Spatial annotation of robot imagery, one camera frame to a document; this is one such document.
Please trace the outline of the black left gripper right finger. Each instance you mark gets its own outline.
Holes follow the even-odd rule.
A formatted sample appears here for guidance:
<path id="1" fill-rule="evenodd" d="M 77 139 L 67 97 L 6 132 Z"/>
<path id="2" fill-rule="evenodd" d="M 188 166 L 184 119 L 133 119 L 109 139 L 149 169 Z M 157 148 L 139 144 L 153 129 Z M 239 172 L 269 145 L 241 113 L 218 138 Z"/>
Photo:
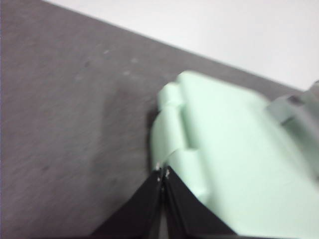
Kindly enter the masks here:
<path id="1" fill-rule="evenodd" d="M 236 233 L 204 206 L 169 166 L 163 183 L 170 239 L 236 238 Z"/>

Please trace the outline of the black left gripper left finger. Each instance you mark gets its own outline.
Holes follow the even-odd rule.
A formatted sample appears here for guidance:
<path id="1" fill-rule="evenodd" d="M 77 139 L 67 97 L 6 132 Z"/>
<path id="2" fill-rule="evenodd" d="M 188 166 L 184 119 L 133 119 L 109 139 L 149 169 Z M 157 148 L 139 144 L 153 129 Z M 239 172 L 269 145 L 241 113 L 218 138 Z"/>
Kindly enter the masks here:
<path id="1" fill-rule="evenodd" d="M 161 186 L 161 170 L 154 170 L 133 196 L 91 236 L 95 239 L 159 238 Z"/>

